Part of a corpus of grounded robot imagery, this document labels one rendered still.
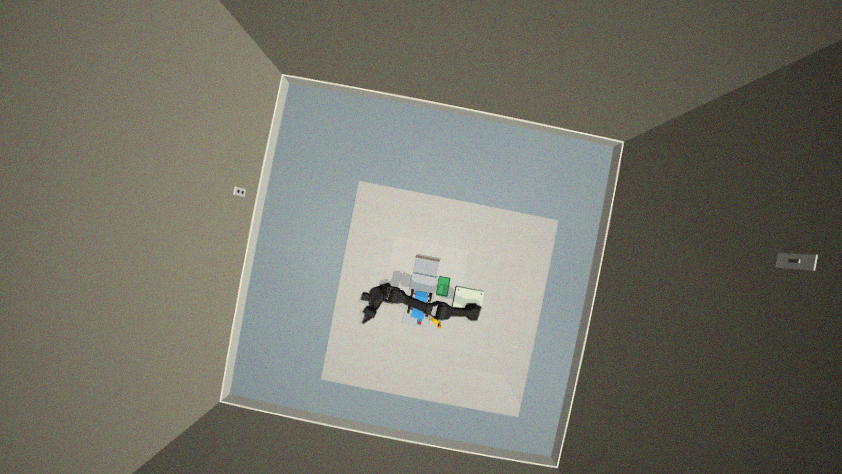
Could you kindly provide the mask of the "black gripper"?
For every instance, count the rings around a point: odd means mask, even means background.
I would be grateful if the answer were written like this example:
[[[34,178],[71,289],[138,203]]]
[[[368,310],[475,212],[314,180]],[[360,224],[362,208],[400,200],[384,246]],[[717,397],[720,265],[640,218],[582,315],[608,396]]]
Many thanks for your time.
[[[373,299],[372,303],[369,306],[366,306],[363,310],[364,318],[362,323],[365,324],[371,319],[374,319],[376,315],[376,310],[379,309],[380,305],[382,304],[384,298]]]

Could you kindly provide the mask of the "green tray floor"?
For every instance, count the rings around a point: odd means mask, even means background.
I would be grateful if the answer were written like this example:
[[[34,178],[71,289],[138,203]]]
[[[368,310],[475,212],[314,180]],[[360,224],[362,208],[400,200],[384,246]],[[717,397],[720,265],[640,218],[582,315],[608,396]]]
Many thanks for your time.
[[[437,294],[447,296],[448,285],[449,285],[449,279],[440,278]]]

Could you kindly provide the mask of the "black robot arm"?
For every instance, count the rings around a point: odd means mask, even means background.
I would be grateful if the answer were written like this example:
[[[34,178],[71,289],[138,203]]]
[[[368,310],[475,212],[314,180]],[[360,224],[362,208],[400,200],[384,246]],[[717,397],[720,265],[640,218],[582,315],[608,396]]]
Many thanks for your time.
[[[391,290],[390,290],[391,288]],[[390,293],[389,293],[390,292]],[[388,297],[389,295],[389,297]],[[470,321],[478,321],[482,307],[477,303],[467,303],[465,308],[451,307],[445,302],[435,301],[432,303],[425,303],[416,298],[406,295],[403,290],[398,287],[391,286],[390,283],[381,284],[373,287],[369,293],[363,292],[361,295],[362,301],[372,303],[373,299],[384,298],[383,302],[390,304],[403,303],[407,306],[422,311],[426,315],[432,316],[435,320],[448,320],[450,317],[466,317]],[[389,300],[387,300],[387,298]],[[431,314],[433,307],[437,307],[435,316]]]

